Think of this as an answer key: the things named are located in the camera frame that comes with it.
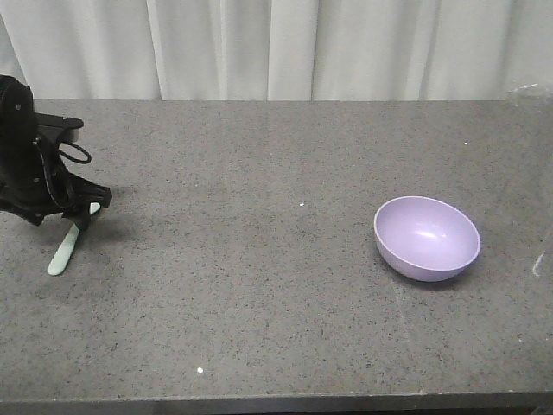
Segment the black robotic arm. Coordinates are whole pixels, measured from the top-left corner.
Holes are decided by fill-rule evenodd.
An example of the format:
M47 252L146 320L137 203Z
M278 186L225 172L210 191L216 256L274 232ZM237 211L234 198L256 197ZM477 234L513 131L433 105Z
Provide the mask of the black robotic arm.
M90 223L90 203L108 208L109 188L67 170L61 157L89 163L90 155L74 142L83 122L35 112L33 94L17 79L0 75L0 210L40 225L46 215L63 213L80 230ZM85 159L64 153L67 144Z

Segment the white speck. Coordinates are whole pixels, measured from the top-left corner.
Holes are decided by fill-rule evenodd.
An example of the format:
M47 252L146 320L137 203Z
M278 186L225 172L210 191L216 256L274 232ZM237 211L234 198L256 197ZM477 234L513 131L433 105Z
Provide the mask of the white speck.
M534 263L534 266L532 266L532 274L534 274L536 277L540 277L538 268L539 264L542 262L543 255L545 254L545 251L543 251L539 257L537 257L536 262Z

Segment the speckled granite surface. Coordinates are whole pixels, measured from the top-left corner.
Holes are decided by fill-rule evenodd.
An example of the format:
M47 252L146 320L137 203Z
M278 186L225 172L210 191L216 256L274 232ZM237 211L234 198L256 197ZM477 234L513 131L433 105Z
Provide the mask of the speckled granite surface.
M59 277L46 268L69 223L0 214L4 403L433 393L553 402L551 109L36 109L84 119L92 164L70 169L111 186L113 203ZM400 195L473 219L474 266L439 284L392 271L372 217Z

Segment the purple bowl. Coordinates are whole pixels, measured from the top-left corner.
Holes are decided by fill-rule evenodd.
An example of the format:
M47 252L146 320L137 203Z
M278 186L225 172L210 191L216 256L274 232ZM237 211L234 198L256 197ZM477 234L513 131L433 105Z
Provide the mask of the purple bowl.
M473 222L443 201L398 197L374 215L380 254L390 266L419 281L442 281L467 268L480 252Z

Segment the white curtain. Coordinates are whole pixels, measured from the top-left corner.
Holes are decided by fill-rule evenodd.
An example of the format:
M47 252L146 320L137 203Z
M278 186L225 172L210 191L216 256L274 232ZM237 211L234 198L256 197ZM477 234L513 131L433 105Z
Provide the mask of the white curtain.
M37 98L501 99L553 83L551 0L0 0Z

